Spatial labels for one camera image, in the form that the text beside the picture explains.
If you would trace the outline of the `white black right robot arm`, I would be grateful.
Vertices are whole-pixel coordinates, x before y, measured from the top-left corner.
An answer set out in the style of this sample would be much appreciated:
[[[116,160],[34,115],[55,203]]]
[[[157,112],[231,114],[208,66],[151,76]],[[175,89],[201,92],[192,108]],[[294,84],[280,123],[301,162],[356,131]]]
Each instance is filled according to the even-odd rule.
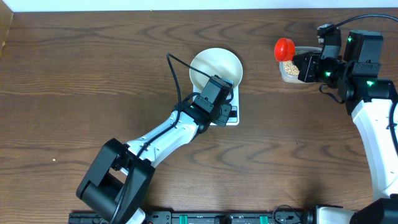
[[[300,81],[338,91],[334,99],[346,106],[364,145],[373,202],[357,212],[316,205],[303,214],[302,223],[397,223],[397,90],[391,80],[378,77],[384,38],[379,32],[351,30],[344,55],[338,53],[338,30],[320,38],[321,51],[288,59],[299,69]]]

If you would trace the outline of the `red plastic measuring scoop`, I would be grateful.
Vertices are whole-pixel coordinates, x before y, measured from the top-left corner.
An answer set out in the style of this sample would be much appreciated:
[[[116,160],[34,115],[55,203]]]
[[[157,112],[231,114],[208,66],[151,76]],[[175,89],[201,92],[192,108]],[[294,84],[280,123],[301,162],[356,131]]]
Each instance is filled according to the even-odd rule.
[[[274,47],[274,57],[278,62],[291,61],[295,55],[295,44],[291,39],[280,38]]]

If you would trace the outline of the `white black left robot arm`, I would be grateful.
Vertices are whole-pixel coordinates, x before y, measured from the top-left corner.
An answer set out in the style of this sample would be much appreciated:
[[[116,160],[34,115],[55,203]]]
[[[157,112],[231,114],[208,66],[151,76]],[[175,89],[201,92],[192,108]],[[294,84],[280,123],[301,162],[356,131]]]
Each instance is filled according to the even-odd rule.
[[[174,150],[215,124],[224,127],[232,94],[220,90],[191,93],[158,127],[126,143],[106,142],[76,190],[76,196],[108,223],[142,223],[140,206],[155,168]]]

